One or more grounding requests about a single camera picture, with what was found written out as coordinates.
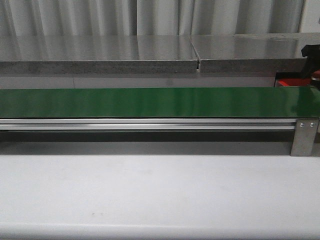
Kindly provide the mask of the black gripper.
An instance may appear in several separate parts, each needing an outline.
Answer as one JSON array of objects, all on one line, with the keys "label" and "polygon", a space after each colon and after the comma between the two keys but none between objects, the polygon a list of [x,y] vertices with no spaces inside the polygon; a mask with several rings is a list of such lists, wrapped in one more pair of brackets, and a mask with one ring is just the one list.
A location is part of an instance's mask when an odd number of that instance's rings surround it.
[{"label": "black gripper", "polygon": [[307,57],[306,62],[301,70],[301,78],[310,78],[312,74],[320,69],[320,45],[306,44],[301,49],[303,57]]}]

